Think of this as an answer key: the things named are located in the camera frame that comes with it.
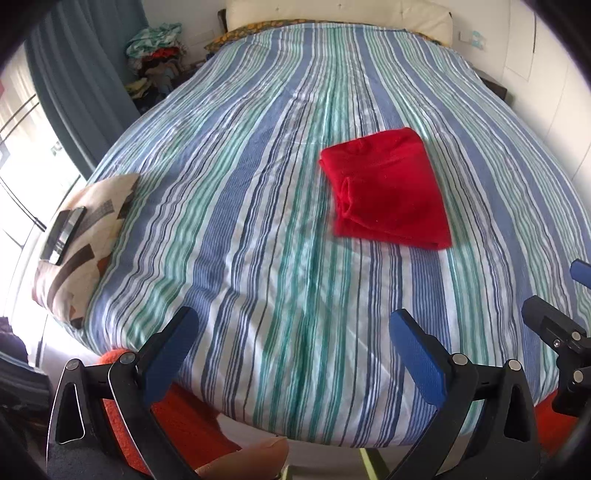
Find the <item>person's left hand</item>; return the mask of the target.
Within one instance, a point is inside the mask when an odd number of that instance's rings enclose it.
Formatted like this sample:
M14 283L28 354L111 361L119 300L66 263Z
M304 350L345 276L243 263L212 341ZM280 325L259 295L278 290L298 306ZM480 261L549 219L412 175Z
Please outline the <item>person's left hand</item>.
M287 439L273 437L219 457L199 467L195 473L206 480L276 479L283 470L289 453Z

